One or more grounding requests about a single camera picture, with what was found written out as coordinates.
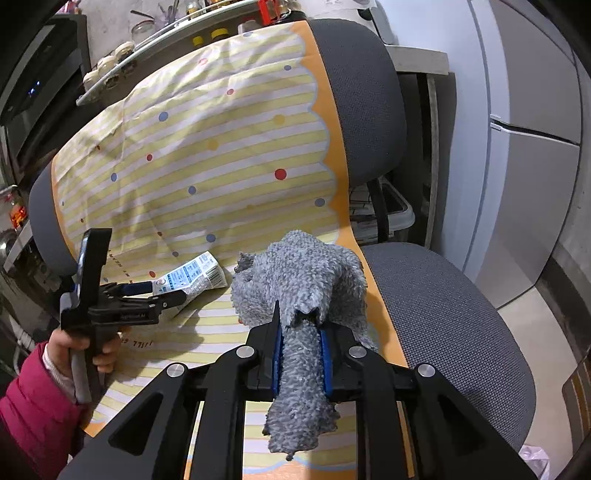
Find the left hand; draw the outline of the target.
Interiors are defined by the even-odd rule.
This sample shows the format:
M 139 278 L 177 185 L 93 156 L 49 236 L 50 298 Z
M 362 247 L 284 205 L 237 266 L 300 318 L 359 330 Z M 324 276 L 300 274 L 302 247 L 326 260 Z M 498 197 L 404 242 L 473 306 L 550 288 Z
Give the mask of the left hand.
M 118 332 L 108 341 L 92 359 L 92 364 L 101 373 L 111 373 L 114 370 L 118 351 L 122 343 L 122 336 L 130 330 L 130 327 L 120 327 Z M 58 372 L 67 378 L 72 378 L 70 355 L 72 352 L 84 352 L 90 347 L 90 340 L 79 335 L 70 335 L 67 332 L 56 329 L 52 332 L 47 342 L 43 363 L 50 371 Z

